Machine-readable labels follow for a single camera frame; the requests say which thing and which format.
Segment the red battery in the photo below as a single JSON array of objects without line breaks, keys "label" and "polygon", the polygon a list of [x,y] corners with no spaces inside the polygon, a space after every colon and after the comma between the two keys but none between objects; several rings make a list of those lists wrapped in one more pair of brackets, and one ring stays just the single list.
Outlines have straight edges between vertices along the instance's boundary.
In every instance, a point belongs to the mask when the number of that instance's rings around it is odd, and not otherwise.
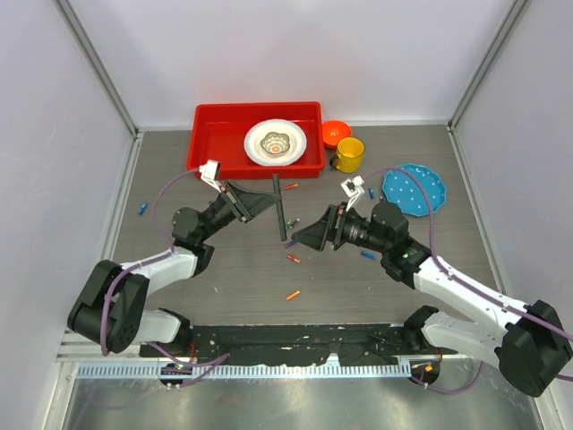
[{"label": "red battery", "polygon": [[292,255],[292,254],[287,254],[286,258],[289,259],[292,262],[296,262],[296,263],[301,263],[301,259]]}]

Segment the blue battery under right arm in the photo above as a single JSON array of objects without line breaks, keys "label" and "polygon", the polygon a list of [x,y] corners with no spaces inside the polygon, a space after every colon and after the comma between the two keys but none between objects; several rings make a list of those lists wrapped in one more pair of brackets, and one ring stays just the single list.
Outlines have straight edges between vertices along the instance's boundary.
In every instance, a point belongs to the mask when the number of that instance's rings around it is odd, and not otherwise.
[{"label": "blue battery under right arm", "polygon": [[361,251],[360,254],[361,254],[361,256],[364,256],[364,257],[369,258],[371,260],[376,260],[376,258],[377,258],[375,254],[372,254],[372,253],[364,251],[364,250]]}]

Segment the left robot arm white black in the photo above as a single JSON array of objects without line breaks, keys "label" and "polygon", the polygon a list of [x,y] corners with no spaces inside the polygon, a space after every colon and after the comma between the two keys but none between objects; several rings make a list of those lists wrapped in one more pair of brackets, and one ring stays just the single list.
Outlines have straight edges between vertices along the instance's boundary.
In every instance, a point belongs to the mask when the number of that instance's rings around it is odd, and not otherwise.
[{"label": "left robot arm white black", "polygon": [[68,314],[68,329],[97,343],[104,355],[153,344],[171,357],[183,356],[192,343],[189,319],[167,309],[146,310],[148,296],[202,274],[215,251],[209,239],[231,222],[247,223],[270,207],[284,216],[278,181],[270,193],[232,181],[215,186],[218,196],[204,211],[183,207],[174,214],[173,244],[166,251],[137,262],[98,262]]}]

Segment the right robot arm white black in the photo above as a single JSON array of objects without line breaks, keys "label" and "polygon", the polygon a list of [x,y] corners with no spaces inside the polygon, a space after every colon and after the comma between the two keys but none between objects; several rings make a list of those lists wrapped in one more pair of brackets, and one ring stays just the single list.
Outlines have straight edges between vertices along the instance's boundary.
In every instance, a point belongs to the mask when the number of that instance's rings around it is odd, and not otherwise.
[{"label": "right robot arm white black", "polygon": [[359,246],[381,255],[381,267],[393,280],[436,297],[460,312],[454,318],[426,306],[407,320],[409,350],[451,349],[495,367],[515,389],[537,398],[572,359],[571,338],[556,310],[542,300],[528,305],[484,286],[455,270],[416,241],[399,207],[380,202],[370,218],[345,205],[331,205],[319,220],[292,238],[316,251],[326,245]]}]

